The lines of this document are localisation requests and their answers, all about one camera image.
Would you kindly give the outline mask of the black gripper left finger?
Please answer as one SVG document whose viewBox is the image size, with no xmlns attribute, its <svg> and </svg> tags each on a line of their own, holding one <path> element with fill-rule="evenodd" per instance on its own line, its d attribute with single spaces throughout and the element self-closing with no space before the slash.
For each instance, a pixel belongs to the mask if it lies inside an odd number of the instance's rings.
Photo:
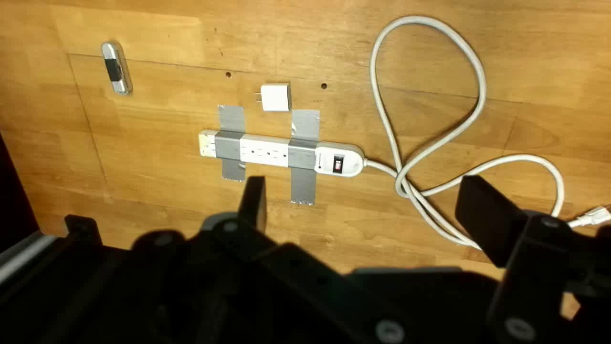
<svg viewBox="0 0 611 344">
<path fill-rule="evenodd" d="M 267 190 L 263 175 L 250 175 L 238 204 L 238 219 L 263 231 L 267 223 Z"/>
</svg>

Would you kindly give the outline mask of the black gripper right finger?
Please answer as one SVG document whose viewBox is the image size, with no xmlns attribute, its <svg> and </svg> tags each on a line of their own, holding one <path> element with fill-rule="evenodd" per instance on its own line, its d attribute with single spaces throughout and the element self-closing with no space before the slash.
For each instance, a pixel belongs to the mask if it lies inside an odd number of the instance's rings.
<svg viewBox="0 0 611 344">
<path fill-rule="evenodd" d="M 481 175 L 462 177 L 454 215 L 496 267 L 508 263 L 527 223 L 527 213 Z"/>
</svg>

